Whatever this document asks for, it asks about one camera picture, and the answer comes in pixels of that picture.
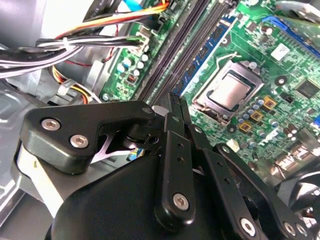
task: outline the green circuit board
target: green circuit board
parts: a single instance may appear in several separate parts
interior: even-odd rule
[[[183,94],[190,106],[193,122],[204,129],[212,145],[228,143],[262,178],[275,170],[275,163],[294,161],[294,170],[290,169],[290,164],[282,169],[282,176],[287,177],[315,158],[300,145],[294,134],[288,137],[284,133],[289,124],[293,124],[297,131],[308,129],[316,139],[320,134],[319,128],[312,124],[320,114],[319,59],[275,26],[262,22],[263,18],[275,14],[272,0],[259,1],[256,5],[249,5],[247,1],[240,3],[234,14],[238,18],[236,24],[210,57],[201,75],[189,84]],[[265,34],[262,27],[271,28],[272,34]],[[277,50],[279,45],[285,46],[285,54],[281,49]],[[193,101],[217,71],[217,59],[227,55],[231,56],[218,63],[220,69],[228,60],[256,63],[264,85],[229,124],[221,124],[199,111]],[[256,110],[260,113],[256,118],[258,121],[252,121],[250,117],[245,119],[244,125],[240,124],[239,118],[242,119],[245,109],[259,99],[264,99],[264,103],[271,100],[271,109],[261,106]]]
[[[154,6],[157,2],[157,0],[146,0],[143,7]],[[123,49],[120,52],[111,66],[110,77],[100,93],[101,98],[107,95],[110,101],[128,101],[133,97],[170,31],[189,7],[188,0],[175,1],[173,4],[159,14],[158,23],[161,27],[158,31],[150,30],[139,23],[132,24],[129,35],[141,36],[148,42],[141,47],[141,50]]]

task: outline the black bracket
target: black bracket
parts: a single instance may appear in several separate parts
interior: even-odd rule
[[[99,136],[114,136],[133,124],[147,124],[155,117],[154,111],[142,101],[44,107],[26,114],[20,139],[37,158],[64,173],[80,174],[96,154]],[[60,128],[45,129],[42,122],[46,119],[56,120]],[[88,146],[74,147],[71,137],[75,135],[84,136]]]
[[[142,101],[35,109],[25,116],[21,141],[30,154],[66,174],[86,171],[98,151],[100,136],[107,135],[107,150],[111,152],[131,145],[144,148],[145,160],[159,159],[157,184],[152,189],[154,213],[156,224],[170,232],[190,230],[195,222],[193,168],[201,167],[226,239],[312,239],[307,228],[305,236],[297,227],[304,226],[303,221],[235,152],[225,144],[212,148],[204,131],[191,124],[184,98],[168,94],[162,107],[169,110],[165,117]],[[44,127],[47,119],[54,120],[58,127]],[[85,137],[87,145],[75,147],[71,142],[74,135]],[[258,219],[243,198],[247,195],[259,207]]]

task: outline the blue ram slot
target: blue ram slot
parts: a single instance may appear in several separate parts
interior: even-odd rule
[[[297,35],[295,32],[293,32],[285,23],[283,23],[278,17],[276,16],[267,16],[263,20],[263,22],[271,23],[275,26],[277,26],[280,30],[286,32],[290,37],[295,39],[297,42],[302,44],[307,50],[309,50],[311,53],[316,55],[318,58],[320,58],[320,52],[316,50],[314,47],[308,45],[305,40]]]
[[[215,31],[209,36],[208,40],[202,46],[197,56],[194,58],[192,63],[186,69],[183,77],[179,79],[173,89],[173,93],[181,96],[183,91],[186,89],[191,80],[202,71],[202,66],[209,60],[209,58],[216,51],[221,41],[226,37],[229,30],[233,27],[237,18],[234,16],[222,17]]]

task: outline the screw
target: screw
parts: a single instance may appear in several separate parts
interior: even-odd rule
[[[82,135],[73,135],[70,138],[70,143],[77,149],[85,149],[89,145],[89,141],[85,136]]]
[[[176,193],[175,195],[173,195],[173,203],[178,209],[182,211],[186,211],[189,208],[188,199],[181,193]]]
[[[201,128],[200,128],[200,127],[195,126],[195,127],[194,127],[194,129],[195,129],[198,133],[200,133],[200,134],[202,133],[202,130],[201,130]]]
[[[241,227],[247,234],[249,234],[251,237],[256,235],[256,229],[248,219],[241,218],[240,223],[241,223]]]
[[[254,62],[254,61],[252,61],[252,62],[249,63],[249,68],[250,68],[250,69],[255,69],[257,66],[258,66],[257,63]]]
[[[285,230],[287,230],[288,233],[290,233],[292,236],[296,235],[295,229],[286,221],[283,223]]]
[[[41,126],[48,131],[56,131],[61,127],[60,123],[52,118],[43,120]]]
[[[179,121],[180,121],[177,116],[173,116],[172,118],[173,118],[173,120],[175,120],[176,122],[179,122]]]
[[[102,99],[106,102],[109,101],[109,95],[107,93],[102,94]]]
[[[226,146],[222,146],[222,150],[225,151],[227,154],[230,153],[229,148],[227,148]]]
[[[279,83],[279,84],[284,84],[284,83],[285,83],[285,80],[284,80],[283,78],[280,78],[280,79],[278,80],[278,83]]]
[[[146,114],[152,114],[152,111],[147,107],[143,107],[142,111],[144,111]]]
[[[303,226],[301,226],[300,224],[296,224],[296,228],[298,229],[298,231],[303,235],[303,236],[305,236],[305,237],[307,237],[308,236],[308,233],[307,233],[307,231],[304,229],[304,227]]]

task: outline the red wire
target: red wire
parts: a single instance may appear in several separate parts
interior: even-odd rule
[[[117,24],[117,25],[115,25],[115,27],[116,27],[116,29],[115,29],[114,36],[117,37],[119,34],[119,25]],[[114,47],[111,48],[111,50],[109,52],[109,56],[102,60],[103,63],[108,62],[112,58],[112,56],[114,54],[114,49],[115,49]]]
[[[78,65],[78,66],[81,66],[81,67],[91,67],[92,66],[92,64],[85,64],[85,63],[80,63],[80,62],[75,62],[75,61],[70,61],[70,60],[67,60],[65,62],[67,64]]]

